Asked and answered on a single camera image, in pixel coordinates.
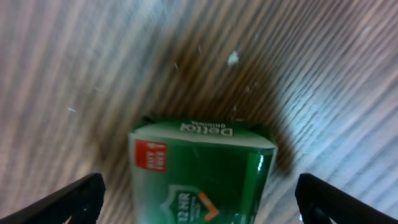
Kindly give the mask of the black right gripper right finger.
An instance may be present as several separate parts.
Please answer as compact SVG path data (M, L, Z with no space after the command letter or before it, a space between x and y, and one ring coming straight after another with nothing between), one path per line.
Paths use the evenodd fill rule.
M295 198L304 224L395 224L395 219L312 174L300 174Z

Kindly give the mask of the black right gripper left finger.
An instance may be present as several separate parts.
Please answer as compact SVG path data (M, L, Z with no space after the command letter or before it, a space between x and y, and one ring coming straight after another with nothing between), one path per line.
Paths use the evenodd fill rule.
M106 187L100 173L91 173L18 212L3 224L95 224L104 204Z

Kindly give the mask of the green soap box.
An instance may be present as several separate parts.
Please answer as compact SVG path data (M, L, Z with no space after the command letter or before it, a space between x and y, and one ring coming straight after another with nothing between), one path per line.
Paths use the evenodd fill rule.
M145 117L129 132L134 223L253 223L277 144L245 121Z

